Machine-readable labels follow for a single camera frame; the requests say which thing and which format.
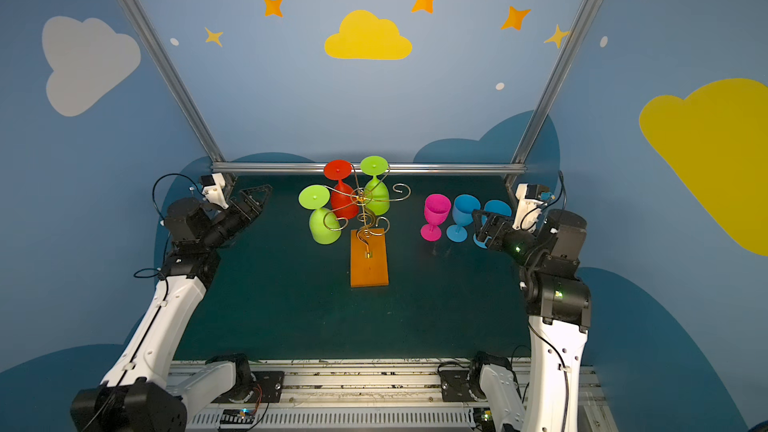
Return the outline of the blue wine glass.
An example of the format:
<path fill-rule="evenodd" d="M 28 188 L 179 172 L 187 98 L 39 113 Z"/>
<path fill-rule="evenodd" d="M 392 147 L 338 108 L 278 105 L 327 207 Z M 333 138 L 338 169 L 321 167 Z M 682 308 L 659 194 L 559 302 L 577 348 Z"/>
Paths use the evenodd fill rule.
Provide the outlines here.
<path fill-rule="evenodd" d="M 478 247 L 488 249 L 499 237 L 503 237 L 508 232 L 513 226 L 514 218 L 510 216 L 512 212 L 511 207 L 501 200 L 488 201 L 482 210 L 490 212 L 492 216 L 484 225 L 488 233 L 486 245 Z"/>
<path fill-rule="evenodd" d="M 467 227 L 473 223 L 472 213 L 480 210 L 480 201 L 473 195 L 461 194 L 453 201 L 453 225 L 446 229 L 447 238 L 455 243 L 464 242 L 468 238 Z"/>

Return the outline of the pink wine glass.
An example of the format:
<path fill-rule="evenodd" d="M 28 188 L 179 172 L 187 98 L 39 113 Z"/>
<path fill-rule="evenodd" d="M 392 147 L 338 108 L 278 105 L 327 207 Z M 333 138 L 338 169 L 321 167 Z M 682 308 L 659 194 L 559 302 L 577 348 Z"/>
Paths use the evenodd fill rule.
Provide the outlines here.
<path fill-rule="evenodd" d="M 451 200 L 443 194 L 430 194 L 426 197 L 424 204 L 426 224 L 420 229 L 420 235 L 424 240 L 436 242 L 441 238 L 440 226 L 447 220 L 451 209 Z"/>

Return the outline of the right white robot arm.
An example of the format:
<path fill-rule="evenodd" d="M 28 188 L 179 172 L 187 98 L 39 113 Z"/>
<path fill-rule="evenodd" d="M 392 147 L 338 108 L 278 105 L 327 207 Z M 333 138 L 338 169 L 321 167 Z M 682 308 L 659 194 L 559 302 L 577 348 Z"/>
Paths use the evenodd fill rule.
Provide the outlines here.
<path fill-rule="evenodd" d="M 517 391 L 510 360 L 487 353 L 471 363 L 472 392 L 488 403 L 498 431 L 574 431 L 591 326 L 591 293 L 576 275 L 587 222 L 557 209 L 531 233 L 516 228 L 508 216 L 481 210 L 472 216 L 487 248 L 508 254 L 518 266 L 531 350 L 526 395 Z"/>

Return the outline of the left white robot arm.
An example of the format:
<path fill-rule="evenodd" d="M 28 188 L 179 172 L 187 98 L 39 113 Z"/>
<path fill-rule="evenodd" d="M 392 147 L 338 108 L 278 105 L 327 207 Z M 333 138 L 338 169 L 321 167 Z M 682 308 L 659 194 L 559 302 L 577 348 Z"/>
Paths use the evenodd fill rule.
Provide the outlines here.
<path fill-rule="evenodd" d="M 194 415 L 224 397 L 259 398 L 242 353 L 218 355 L 177 386 L 168 383 L 187 325 L 211 288 L 219 250 L 263 212 L 272 187 L 225 197 L 207 182 L 200 197 L 173 202 L 163 218 L 171 249 L 156 273 L 155 293 L 134 335 L 100 384 L 77 393 L 70 415 L 79 431 L 183 431 Z"/>

